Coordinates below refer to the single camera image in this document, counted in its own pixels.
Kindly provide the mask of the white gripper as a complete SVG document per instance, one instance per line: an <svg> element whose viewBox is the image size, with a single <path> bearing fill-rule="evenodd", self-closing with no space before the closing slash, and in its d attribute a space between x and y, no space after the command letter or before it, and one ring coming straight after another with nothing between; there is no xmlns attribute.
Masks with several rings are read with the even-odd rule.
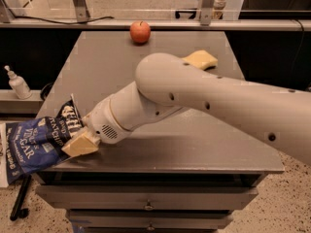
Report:
<svg viewBox="0 0 311 233"><path fill-rule="evenodd" d="M116 144L127 138L131 132L123 129L111 109L111 96L99 102L83 117L87 127L79 130L62 150L70 157L98 151L100 140L105 144Z"/></svg>

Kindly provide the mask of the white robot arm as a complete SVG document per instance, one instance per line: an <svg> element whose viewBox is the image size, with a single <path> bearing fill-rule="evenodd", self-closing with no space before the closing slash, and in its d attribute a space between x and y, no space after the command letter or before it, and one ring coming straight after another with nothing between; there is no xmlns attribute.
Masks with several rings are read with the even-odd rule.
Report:
<svg viewBox="0 0 311 233"><path fill-rule="evenodd" d="M223 78L208 73L209 66L204 50L186 58L146 56L134 81L99 102L62 150L71 157L92 153L101 143L118 143L140 126L196 109L311 164L309 92Z"/></svg>

